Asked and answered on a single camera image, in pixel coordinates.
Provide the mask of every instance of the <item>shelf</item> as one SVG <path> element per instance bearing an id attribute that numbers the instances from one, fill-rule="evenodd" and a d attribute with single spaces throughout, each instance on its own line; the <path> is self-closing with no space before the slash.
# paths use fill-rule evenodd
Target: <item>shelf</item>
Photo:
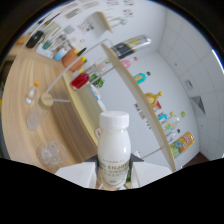
<path id="1" fill-rule="evenodd" d="M 67 73 L 63 75 L 63 78 L 76 116 L 79 118 L 88 138 L 97 146 L 98 139 L 95 136 L 95 130 L 99 128 L 99 115 L 103 111 L 88 84 L 76 92 L 70 87 L 72 78 Z"/>
<path id="2" fill-rule="evenodd" d="M 135 97 L 138 105 L 143 110 L 146 119 L 148 120 L 152 131 L 158 141 L 158 144 L 160 146 L 161 151 L 163 152 L 163 155 L 165 156 L 166 160 L 168 161 L 172 171 L 175 171 L 175 163 L 173 154 L 170 150 L 168 141 L 166 139 L 166 136 L 164 134 L 164 131 L 162 129 L 162 126 L 160 122 L 158 121 L 158 118 L 156 117 L 156 114 L 152 108 L 152 106 L 148 103 L 147 98 L 145 97 L 144 93 L 142 92 L 139 85 L 135 82 L 132 75 L 129 73 L 129 71 L 123 66 L 119 58 L 116 56 L 116 54 L 113 52 L 113 50 L 109 49 L 105 44 L 102 44 L 102 47 L 107 54 L 110 62 L 113 64 L 113 67 L 117 70 L 120 77 L 123 79 L 133 96 Z"/>

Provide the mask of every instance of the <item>white shelf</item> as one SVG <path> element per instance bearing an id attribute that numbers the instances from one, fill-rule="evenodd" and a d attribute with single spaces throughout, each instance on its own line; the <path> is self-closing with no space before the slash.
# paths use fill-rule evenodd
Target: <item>white shelf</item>
<path id="1" fill-rule="evenodd" d="M 139 85 L 135 82 L 132 75 L 129 73 L 129 71 L 123 66 L 121 61 L 118 59 L 116 54 L 113 52 L 113 50 L 109 49 L 105 44 L 102 44 L 102 47 L 107 54 L 110 62 L 113 64 L 113 67 L 117 70 L 118 74 L 121 76 L 133 96 L 135 97 L 138 105 L 144 112 L 152 131 L 158 141 L 158 144 L 160 146 L 161 151 L 163 152 L 163 155 L 165 156 L 167 162 L 170 165 L 170 168 L 174 172 L 176 170 L 173 154 L 170 150 L 168 141 L 166 139 L 166 136 L 164 134 L 164 131 L 162 129 L 161 124 L 158 121 L 158 118 L 156 117 L 156 114 L 152 108 L 152 106 L 148 103 L 147 98 L 145 97 L 144 93 L 142 92 Z"/>

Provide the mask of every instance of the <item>glass bottle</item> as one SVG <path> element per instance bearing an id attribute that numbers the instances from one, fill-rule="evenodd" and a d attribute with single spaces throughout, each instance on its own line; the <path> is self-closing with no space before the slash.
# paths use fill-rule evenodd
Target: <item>glass bottle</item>
<path id="1" fill-rule="evenodd" d="M 145 93 L 145 96 L 147 97 L 148 102 L 152 105 L 153 108 L 156 106 L 158 97 L 160 97 L 162 95 L 163 95 L 162 92 L 159 92 L 157 94 Z"/>
<path id="2" fill-rule="evenodd" d="M 165 135 L 168 135 L 171 131 L 175 130 L 177 125 L 180 124 L 180 118 L 175 116 L 173 112 L 170 113 L 170 117 L 161 123 Z"/>
<path id="3" fill-rule="evenodd" d="M 39 86 L 39 82 L 36 81 L 34 83 L 34 86 L 32 86 L 31 88 L 29 88 L 27 96 L 25 98 L 25 102 L 26 104 L 31 104 L 32 100 L 34 99 L 35 95 L 37 94 L 37 87 Z"/>
<path id="4" fill-rule="evenodd" d="M 27 127 L 29 130 L 35 130 L 40 125 L 49 109 L 53 106 L 53 102 L 52 96 L 48 93 L 43 93 L 40 96 L 27 116 Z"/>
<path id="5" fill-rule="evenodd" d="M 126 182 L 131 156 L 128 126 L 129 114 L 126 112 L 105 111 L 100 114 L 98 161 L 105 187 L 120 188 Z"/>

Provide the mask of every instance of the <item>white plastic bottle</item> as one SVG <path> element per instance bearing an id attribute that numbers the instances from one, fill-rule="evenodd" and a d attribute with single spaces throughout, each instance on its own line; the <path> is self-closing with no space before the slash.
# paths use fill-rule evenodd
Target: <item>white plastic bottle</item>
<path id="1" fill-rule="evenodd" d="M 39 86 L 38 81 L 36 81 L 34 83 L 34 86 L 29 88 L 28 93 L 27 93 L 26 98 L 25 98 L 26 104 L 31 104 L 32 103 L 32 100 L 34 99 L 35 95 L 37 94 L 37 86 Z"/>
<path id="2" fill-rule="evenodd" d="M 100 114 L 98 160 L 105 187 L 120 188 L 126 182 L 131 156 L 128 126 L 129 114 L 126 112 L 105 111 Z"/>

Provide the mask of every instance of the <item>glass cup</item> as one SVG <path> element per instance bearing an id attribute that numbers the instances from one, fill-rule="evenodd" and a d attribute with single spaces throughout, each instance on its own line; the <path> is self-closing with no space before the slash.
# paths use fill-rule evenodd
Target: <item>glass cup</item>
<path id="1" fill-rule="evenodd" d="M 66 158 L 65 147 L 57 141 L 51 141 L 46 146 L 40 145 L 36 151 L 37 158 L 48 168 L 62 165 Z"/>

